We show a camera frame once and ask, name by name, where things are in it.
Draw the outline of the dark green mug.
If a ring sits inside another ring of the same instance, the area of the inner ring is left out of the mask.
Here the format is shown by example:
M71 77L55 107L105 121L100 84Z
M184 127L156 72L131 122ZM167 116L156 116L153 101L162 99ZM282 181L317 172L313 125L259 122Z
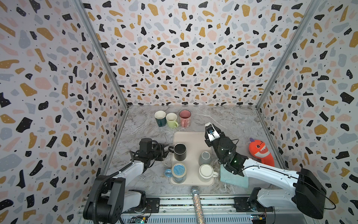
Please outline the dark green mug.
M154 116L159 127L165 127L167 124L165 111L157 111Z

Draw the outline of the white mug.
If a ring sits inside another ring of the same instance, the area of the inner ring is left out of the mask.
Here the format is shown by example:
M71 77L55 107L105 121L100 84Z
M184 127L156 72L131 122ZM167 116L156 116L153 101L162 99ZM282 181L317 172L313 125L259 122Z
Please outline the white mug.
M204 183L207 183L218 176L219 173L214 171L213 167L209 164L203 164L199 168L199 179Z

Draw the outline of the grey mug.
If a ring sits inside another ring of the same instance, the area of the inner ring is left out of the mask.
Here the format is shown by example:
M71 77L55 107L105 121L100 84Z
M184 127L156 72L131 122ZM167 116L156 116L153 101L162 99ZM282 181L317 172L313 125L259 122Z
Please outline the grey mug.
M199 166L202 166L204 164L211 165L211 163L212 163L211 153L208 151L202 152L201 155L199 156L198 163L199 163Z

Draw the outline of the light green mug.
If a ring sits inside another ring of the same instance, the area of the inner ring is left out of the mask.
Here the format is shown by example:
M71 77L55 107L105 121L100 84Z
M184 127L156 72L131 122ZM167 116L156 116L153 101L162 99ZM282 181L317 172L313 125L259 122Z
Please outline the light green mug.
M179 126L177 115L175 113L168 113L166 115L166 121L170 128L177 128Z

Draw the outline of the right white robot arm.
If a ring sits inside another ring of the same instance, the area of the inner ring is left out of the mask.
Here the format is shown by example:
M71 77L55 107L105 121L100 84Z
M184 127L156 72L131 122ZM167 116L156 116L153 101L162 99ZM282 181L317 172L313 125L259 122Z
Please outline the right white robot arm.
M224 135L205 134L205 143L213 147L218 162L233 174L259 179L280 187L283 192L273 195L259 189L252 193L254 203L262 207L282 207L285 200L303 214L314 219L323 219L326 190L308 169L284 170L262 164L236 152L236 145Z

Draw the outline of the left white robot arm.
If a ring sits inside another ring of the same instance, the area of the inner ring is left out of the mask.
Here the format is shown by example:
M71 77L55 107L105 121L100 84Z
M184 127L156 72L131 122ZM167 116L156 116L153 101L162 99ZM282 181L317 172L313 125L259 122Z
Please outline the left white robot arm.
M143 190L126 191L126 186L151 168L156 161L163 161L170 150L168 144L143 138L139 150L130 151L131 160L111 175L98 175L91 188L83 211L83 218L94 224L124 222L121 215L127 210L146 210L146 194Z

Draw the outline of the black mug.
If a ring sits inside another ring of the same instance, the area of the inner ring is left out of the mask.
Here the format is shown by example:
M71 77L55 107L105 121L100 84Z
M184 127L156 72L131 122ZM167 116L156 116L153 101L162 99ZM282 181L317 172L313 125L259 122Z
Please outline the black mug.
M183 143L169 146L168 150L173 153L173 156L177 161L184 161L186 159L186 146Z

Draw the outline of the pink ghost mug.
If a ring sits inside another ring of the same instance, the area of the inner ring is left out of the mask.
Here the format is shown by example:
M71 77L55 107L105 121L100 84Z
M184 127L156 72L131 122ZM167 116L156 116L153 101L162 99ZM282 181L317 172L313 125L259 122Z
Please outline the pink ghost mug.
M180 124L182 127L187 128L191 124L191 112L188 110L182 110L180 112Z

